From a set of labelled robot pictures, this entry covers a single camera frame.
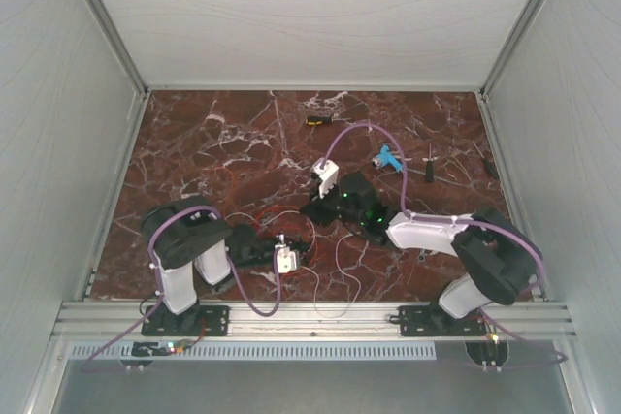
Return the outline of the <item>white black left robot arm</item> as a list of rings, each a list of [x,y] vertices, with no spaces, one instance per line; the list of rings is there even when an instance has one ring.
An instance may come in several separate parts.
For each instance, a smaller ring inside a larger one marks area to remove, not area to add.
[[[261,235],[251,224],[232,225],[209,201],[190,196],[149,210],[141,233],[156,277],[156,296],[166,306],[165,323],[177,334],[193,332],[200,312],[193,277],[212,287],[240,268],[270,264],[276,277],[294,271],[312,244],[301,238]]]

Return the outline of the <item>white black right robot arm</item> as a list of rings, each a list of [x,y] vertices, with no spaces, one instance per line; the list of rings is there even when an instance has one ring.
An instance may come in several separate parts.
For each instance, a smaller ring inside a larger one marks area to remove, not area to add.
[[[432,328],[451,334],[464,317],[489,303],[510,306],[543,276],[541,253],[493,208],[430,215],[385,205],[361,172],[337,178],[312,170],[316,188],[301,208],[314,224],[339,220],[379,247],[426,250],[458,258],[465,275],[449,283],[429,310]]]

